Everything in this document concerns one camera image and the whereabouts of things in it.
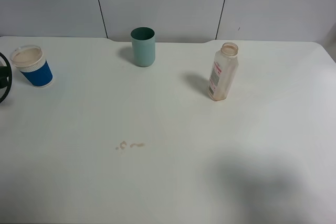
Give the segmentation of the teal plastic cup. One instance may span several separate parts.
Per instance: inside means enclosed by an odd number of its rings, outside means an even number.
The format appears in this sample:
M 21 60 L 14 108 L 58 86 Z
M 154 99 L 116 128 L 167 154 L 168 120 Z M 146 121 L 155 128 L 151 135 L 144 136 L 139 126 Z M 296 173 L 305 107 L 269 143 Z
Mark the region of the teal plastic cup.
M 148 27 L 138 27 L 131 31 L 134 63 L 139 67 L 149 67 L 155 61 L 155 31 Z

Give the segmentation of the blue sleeved paper cup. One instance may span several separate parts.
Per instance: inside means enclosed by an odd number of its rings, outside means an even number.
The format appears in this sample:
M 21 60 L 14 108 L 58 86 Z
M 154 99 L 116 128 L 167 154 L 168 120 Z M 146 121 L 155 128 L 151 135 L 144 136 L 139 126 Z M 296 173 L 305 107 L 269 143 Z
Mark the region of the blue sleeved paper cup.
M 10 60 L 33 86 L 41 88 L 52 83 L 54 76 L 39 46 L 18 47 L 12 52 Z

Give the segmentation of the clear plastic drink bottle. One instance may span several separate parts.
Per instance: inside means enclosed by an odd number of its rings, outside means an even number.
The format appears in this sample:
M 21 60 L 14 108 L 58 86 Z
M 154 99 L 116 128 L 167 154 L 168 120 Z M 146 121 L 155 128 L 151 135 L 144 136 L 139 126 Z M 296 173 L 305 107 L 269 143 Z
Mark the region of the clear plastic drink bottle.
M 216 52 L 208 83 L 208 92 L 212 100 L 225 100 L 232 85 L 238 63 L 238 46 L 226 42 Z

